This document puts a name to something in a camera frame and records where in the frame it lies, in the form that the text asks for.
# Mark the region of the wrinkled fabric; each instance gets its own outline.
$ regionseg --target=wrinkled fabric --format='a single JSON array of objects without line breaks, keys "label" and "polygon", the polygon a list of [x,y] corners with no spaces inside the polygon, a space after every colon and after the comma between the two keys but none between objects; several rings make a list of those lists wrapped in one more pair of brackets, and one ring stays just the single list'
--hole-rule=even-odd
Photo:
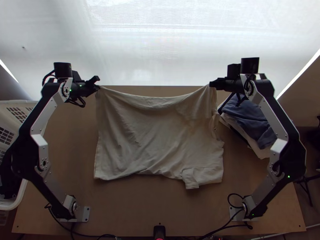
[{"label": "wrinkled fabric", "polygon": [[240,127],[254,139],[260,149],[272,145],[277,137],[258,105],[244,100],[238,107],[236,95],[226,103],[222,112],[233,117]]},{"label": "wrinkled fabric", "polygon": [[187,189],[222,181],[224,143],[215,133],[215,88],[145,97],[102,87],[96,114],[94,178],[161,174],[183,180]]},{"label": "wrinkled fabric", "polygon": [[271,146],[268,146],[264,149],[260,149],[258,147],[258,144],[255,140],[253,140],[237,123],[237,121],[229,116],[227,113],[222,113],[220,116],[220,122],[227,126],[228,128],[233,128],[233,130],[237,131],[247,142],[248,142],[248,148],[251,148],[256,156],[260,159],[269,158],[270,157],[270,149]]}]

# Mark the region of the blue cloth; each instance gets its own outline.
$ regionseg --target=blue cloth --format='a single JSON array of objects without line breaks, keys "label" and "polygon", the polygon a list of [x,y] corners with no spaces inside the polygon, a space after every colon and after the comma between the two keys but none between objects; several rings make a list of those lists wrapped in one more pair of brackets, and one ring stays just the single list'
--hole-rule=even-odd
[{"label": "blue cloth", "polygon": [[236,107],[237,102],[238,98],[235,94],[222,108],[222,112],[232,116],[242,129],[258,143],[260,149],[272,145],[277,137],[259,106],[249,100],[244,100]]}]

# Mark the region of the stack of clothes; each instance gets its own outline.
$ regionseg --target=stack of clothes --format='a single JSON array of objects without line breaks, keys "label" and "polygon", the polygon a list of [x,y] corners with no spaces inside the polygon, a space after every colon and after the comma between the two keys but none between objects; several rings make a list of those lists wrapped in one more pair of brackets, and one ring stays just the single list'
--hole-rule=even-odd
[{"label": "stack of clothes", "polygon": [[269,158],[277,137],[258,105],[244,100],[239,106],[236,95],[222,107],[220,121],[233,128],[246,140],[258,158]]}]

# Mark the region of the black cable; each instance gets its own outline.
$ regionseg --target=black cable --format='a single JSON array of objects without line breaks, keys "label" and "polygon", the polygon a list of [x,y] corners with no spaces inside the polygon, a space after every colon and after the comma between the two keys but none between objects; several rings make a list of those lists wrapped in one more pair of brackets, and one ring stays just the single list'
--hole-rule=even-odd
[{"label": "black cable", "polygon": [[116,239],[118,239],[116,236],[114,236],[112,234],[103,234],[103,235],[99,236],[97,238],[97,240],[99,240],[100,238],[116,238]]},{"label": "black cable", "polygon": [[54,73],[54,70],[52,70],[51,72],[49,72],[46,76],[44,76],[44,78],[42,79],[42,85],[44,85],[46,79],[49,77],[49,76],[53,76],[53,77],[56,77],[53,75]]},{"label": "black cable", "polygon": [[204,239],[204,238],[210,237],[210,236],[212,236],[213,234],[215,234],[216,232],[219,232],[219,231],[224,230],[224,229],[227,229],[227,228],[247,227],[247,228],[249,228],[250,230],[252,230],[253,227],[252,227],[251,225],[249,225],[247,222],[244,222],[244,224],[227,226],[227,225],[233,220],[233,218],[234,218],[239,212],[241,212],[241,211],[244,211],[244,209],[242,208],[242,209],[238,210],[238,211],[230,218],[230,220],[229,220],[226,224],[224,224],[221,228],[218,228],[218,229],[216,229],[216,230],[214,230],[214,231],[212,231],[212,232],[207,233],[206,235],[203,235],[202,237],[199,238],[199,240],[202,240],[202,239]]},{"label": "black cable", "polygon": [[16,240],[21,240],[24,237],[24,233],[20,234],[20,236],[18,236],[18,238]]},{"label": "black cable", "polygon": [[230,206],[232,206],[233,208],[243,209],[242,206],[237,207],[237,206],[234,206],[234,205],[232,205],[232,204],[230,203],[230,197],[233,196],[233,195],[236,195],[236,196],[240,197],[241,199],[243,199],[243,197],[242,197],[241,195],[237,194],[237,193],[230,193],[230,194],[228,195],[228,197],[227,197],[228,204],[229,204]]},{"label": "black cable", "polygon": [[69,231],[70,234],[71,234],[71,238],[73,240],[73,235],[78,235],[78,236],[82,236],[82,237],[88,237],[88,238],[115,238],[116,240],[121,240],[120,238],[118,238],[117,236],[113,235],[113,234],[103,234],[103,235],[100,235],[100,236],[97,236],[97,235],[86,235],[86,234],[82,234],[82,233],[79,233],[79,232],[75,232],[73,231],[73,228],[75,226],[75,223],[74,223],[74,226],[71,227],[71,229],[63,226],[61,224],[61,222],[59,222],[56,217],[53,215],[52,211],[51,211],[51,206],[49,206],[49,204],[47,204],[44,208],[47,208],[52,216],[52,218],[62,227],[64,228],[65,230]]},{"label": "black cable", "polygon": [[71,229],[70,229],[70,236],[71,236],[71,239],[74,240],[74,237],[73,237],[73,229],[74,229],[74,226],[76,225],[75,222],[72,223],[71,225]]}]

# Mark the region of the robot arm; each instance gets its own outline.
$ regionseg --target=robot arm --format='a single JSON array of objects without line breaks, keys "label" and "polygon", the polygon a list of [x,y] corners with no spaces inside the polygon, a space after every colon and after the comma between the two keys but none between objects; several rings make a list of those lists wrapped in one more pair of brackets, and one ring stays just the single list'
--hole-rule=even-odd
[{"label": "robot arm", "polygon": [[241,64],[228,66],[227,77],[210,82],[210,87],[217,90],[232,92],[232,95],[245,94],[246,99],[261,108],[277,136],[270,150],[267,176],[253,194],[243,199],[245,213],[240,216],[241,220],[262,216],[278,192],[306,172],[306,149],[299,132],[274,98],[271,82],[264,74],[257,73],[258,65],[259,58],[243,58]]},{"label": "robot arm", "polygon": [[43,86],[42,98],[23,122],[18,138],[7,150],[5,157],[11,158],[14,174],[31,181],[48,200],[51,212],[57,219],[61,222],[87,222],[90,208],[79,206],[74,196],[64,193],[54,177],[48,143],[42,136],[45,125],[57,106],[70,102],[84,107],[82,97],[96,92],[99,87],[94,83],[100,79],[94,76],[89,81],[81,80],[69,63],[54,63],[54,71],[50,74],[53,72],[58,82],[51,78]]}]

